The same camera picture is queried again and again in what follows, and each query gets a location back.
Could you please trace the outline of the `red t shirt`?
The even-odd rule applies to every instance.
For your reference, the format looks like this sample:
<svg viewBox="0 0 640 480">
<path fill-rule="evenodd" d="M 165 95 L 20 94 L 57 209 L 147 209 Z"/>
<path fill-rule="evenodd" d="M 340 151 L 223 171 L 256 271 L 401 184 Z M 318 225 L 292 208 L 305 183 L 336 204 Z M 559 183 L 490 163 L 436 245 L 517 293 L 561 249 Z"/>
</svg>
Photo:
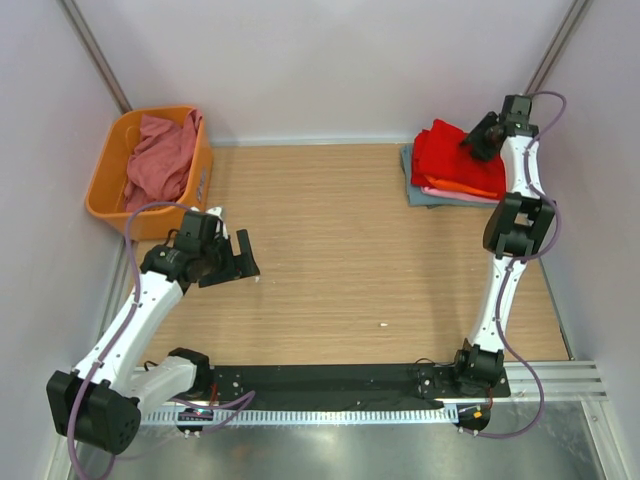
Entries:
<svg viewBox="0 0 640 480">
<path fill-rule="evenodd" d="M 413 142 L 411 183 L 433 187 L 431 180 L 443 179 L 486 191 L 501 191 L 502 198 L 506 193 L 506 175 L 500 155 L 491 162 L 474 159 L 471 146 L 460 145 L 465 136 L 463 130 L 441 119 L 423 129 Z"/>
</svg>

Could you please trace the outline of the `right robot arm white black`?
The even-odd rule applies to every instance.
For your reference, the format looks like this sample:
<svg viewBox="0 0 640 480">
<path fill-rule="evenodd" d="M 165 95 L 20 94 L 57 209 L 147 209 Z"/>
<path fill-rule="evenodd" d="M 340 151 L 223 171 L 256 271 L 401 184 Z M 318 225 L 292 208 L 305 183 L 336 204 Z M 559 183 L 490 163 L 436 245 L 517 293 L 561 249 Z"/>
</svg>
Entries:
<svg viewBox="0 0 640 480">
<path fill-rule="evenodd" d="M 544 252 L 557 207 L 543 190 L 537 161 L 542 131 L 530 120 L 531 95 L 508 95 L 500 113 L 490 112 L 461 142 L 473 157 L 503 162 L 506 192 L 489 218 L 483 248 L 489 253 L 488 283 L 476 323 L 454 359 L 452 387 L 476 396 L 506 382 L 506 329 L 527 263 Z"/>
</svg>

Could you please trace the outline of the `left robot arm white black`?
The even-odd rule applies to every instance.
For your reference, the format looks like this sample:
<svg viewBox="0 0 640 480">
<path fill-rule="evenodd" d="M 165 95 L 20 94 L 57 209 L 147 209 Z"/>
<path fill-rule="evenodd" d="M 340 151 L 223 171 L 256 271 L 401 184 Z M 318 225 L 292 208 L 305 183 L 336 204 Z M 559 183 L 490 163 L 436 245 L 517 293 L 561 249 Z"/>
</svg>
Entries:
<svg viewBox="0 0 640 480">
<path fill-rule="evenodd" d="M 133 290 L 93 349 L 46 385 L 56 432 L 113 455 L 132 443 L 144 415 L 181 395 L 204 398 L 212 387 L 207 355 L 176 348 L 158 365 L 135 372 L 155 332 L 191 286 L 257 277 L 247 230 L 229 235 L 220 209 L 189 210 L 179 228 L 151 248 Z"/>
</svg>

